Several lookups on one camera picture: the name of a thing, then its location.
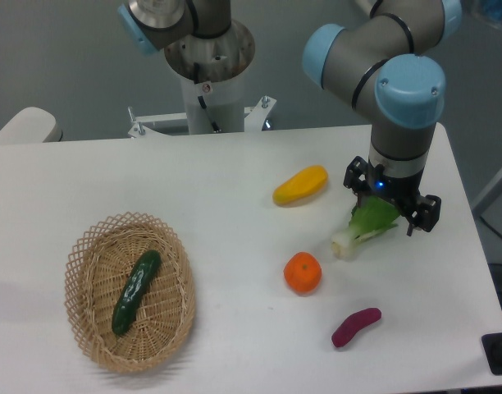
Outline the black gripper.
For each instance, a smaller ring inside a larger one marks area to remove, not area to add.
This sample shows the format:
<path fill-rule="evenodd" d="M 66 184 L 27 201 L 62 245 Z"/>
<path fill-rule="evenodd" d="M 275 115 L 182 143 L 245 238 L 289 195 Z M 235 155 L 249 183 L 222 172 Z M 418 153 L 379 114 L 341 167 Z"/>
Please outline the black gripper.
<path fill-rule="evenodd" d="M 425 161 L 377 161 L 357 156 L 347 166 L 343 185 L 357 198 L 356 207 L 369 195 L 398 203 L 398 210 L 408 222 L 407 236 L 415 230 L 431 232 L 440 218 L 441 198 L 422 196 L 419 190 Z"/>

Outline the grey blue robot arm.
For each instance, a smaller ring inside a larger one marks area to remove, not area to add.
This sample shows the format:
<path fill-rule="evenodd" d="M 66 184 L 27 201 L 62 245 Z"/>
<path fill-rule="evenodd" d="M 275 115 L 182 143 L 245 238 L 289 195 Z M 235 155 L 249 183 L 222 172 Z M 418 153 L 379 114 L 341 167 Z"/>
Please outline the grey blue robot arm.
<path fill-rule="evenodd" d="M 242 132 L 241 77 L 255 54 L 249 30 L 227 1 L 127 1 L 117 10 L 142 53 L 163 52 L 181 78 L 189 133 Z M 426 51 L 460 26 L 458 1 L 377 1 L 355 30 L 328 24 L 308 39 L 308 78 L 372 126 L 367 158 L 355 158 L 345 187 L 382 198 L 410 230 L 431 231 L 441 200 L 419 186 L 445 104 L 445 74 Z"/>

